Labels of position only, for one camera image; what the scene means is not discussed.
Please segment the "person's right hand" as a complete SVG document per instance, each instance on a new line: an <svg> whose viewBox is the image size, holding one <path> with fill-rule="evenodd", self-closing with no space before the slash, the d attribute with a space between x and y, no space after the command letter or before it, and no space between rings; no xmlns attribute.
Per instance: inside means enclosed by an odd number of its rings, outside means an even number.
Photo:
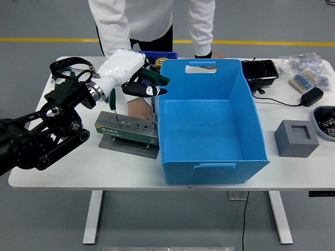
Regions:
<svg viewBox="0 0 335 251"><path fill-rule="evenodd" d="M128 116L152 121L151 106L144 98L137 98L127 102Z"/></svg>

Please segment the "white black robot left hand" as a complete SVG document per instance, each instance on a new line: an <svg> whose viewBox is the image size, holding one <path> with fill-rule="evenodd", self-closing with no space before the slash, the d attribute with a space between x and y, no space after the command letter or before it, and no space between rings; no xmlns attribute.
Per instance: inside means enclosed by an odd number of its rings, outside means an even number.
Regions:
<svg viewBox="0 0 335 251"><path fill-rule="evenodd" d="M113 88L121 87L124 94L149 98L166 94L170 79L144 68L146 55L118 49L98 69L98 78L92 79L100 99L110 96Z"/></svg>

